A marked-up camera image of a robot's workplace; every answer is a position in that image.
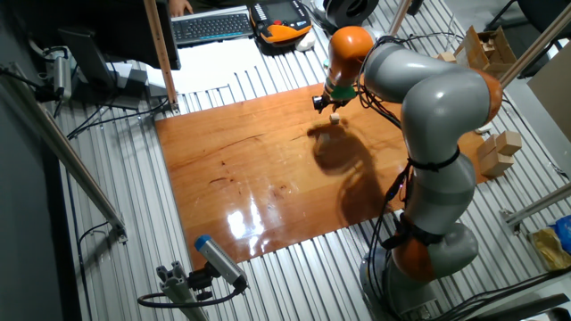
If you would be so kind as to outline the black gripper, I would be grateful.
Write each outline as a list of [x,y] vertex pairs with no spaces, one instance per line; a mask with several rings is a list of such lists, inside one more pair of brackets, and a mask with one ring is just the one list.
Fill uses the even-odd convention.
[[334,109],[334,112],[338,112],[350,101],[351,101],[350,99],[342,99],[342,100],[334,99],[329,95],[312,97],[313,107],[318,113],[321,113],[323,109],[328,106],[331,106]]

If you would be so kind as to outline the person right hand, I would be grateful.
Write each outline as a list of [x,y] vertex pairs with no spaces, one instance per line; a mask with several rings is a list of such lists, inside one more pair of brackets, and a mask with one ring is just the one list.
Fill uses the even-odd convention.
[[168,3],[172,17],[180,17],[194,13],[192,5],[187,0],[169,0]]

